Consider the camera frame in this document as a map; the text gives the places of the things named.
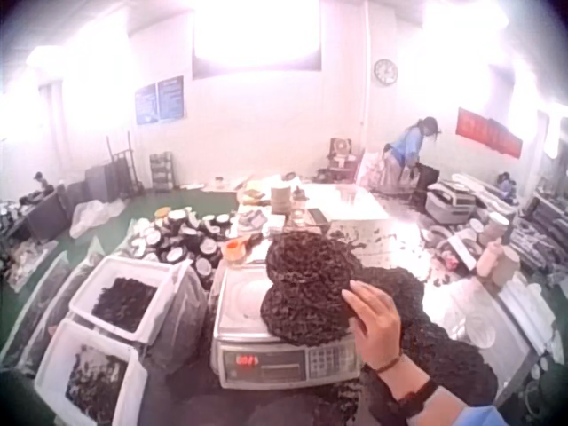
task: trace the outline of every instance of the wrist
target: wrist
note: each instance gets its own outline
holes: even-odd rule
[[[404,354],[392,368],[377,375],[386,383],[393,398],[397,401],[410,392],[417,392],[430,379],[424,371]]]

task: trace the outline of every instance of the red digital numbers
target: red digital numbers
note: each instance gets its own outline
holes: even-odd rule
[[[258,365],[258,357],[254,355],[237,355],[237,366],[254,367]]]

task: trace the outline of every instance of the woman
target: woman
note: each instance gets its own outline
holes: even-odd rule
[[[385,194],[404,192],[405,187],[410,186],[413,176],[411,173],[410,176],[401,179],[403,170],[405,168],[412,170],[418,163],[424,138],[437,136],[438,133],[436,119],[426,117],[406,129],[395,143],[388,144],[384,148],[383,164],[379,167],[375,189]]]
[[[392,299],[378,288],[358,281],[343,290],[345,302],[357,313],[349,319],[361,358],[389,387],[408,424],[418,426],[506,426],[492,406],[470,408],[450,391],[433,383],[400,350],[400,317]]]

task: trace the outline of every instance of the red banner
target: red banner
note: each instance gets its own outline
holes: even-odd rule
[[[501,154],[520,158],[523,141],[495,120],[486,119],[463,108],[458,111],[455,133],[475,140]]]

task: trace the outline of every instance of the blue poster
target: blue poster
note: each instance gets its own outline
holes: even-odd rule
[[[158,122],[158,97],[155,84],[149,84],[138,89],[134,97],[134,103],[136,106],[137,124]]]
[[[184,117],[184,77],[182,75],[158,82],[158,102],[160,120]]]

